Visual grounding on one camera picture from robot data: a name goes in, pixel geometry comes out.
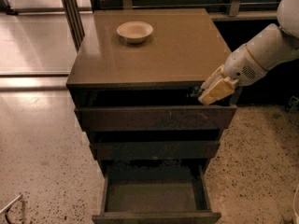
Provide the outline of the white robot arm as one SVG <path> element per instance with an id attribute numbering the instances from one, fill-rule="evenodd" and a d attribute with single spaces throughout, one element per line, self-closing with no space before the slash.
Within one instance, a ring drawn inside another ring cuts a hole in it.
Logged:
<path id="1" fill-rule="evenodd" d="M 249 86 L 281 63 L 299 58 L 299 0 L 281 0 L 279 25 L 269 24 L 250 41 L 232 52 L 200 87 L 198 100 L 210 105 Z"/>

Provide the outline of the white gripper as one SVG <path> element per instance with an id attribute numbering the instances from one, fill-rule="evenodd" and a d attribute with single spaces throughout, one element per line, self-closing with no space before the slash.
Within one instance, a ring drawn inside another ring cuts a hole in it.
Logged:
<path id="1" fill-rule="evenodd" d="M 250 55 L 247 45 L 243 44 L 201 85 L 203 92 L 198 100 L 203 105 L 211 105 L 233 94 L 236 84 L 241 87 L 249 86 L 266 74 Z"/>

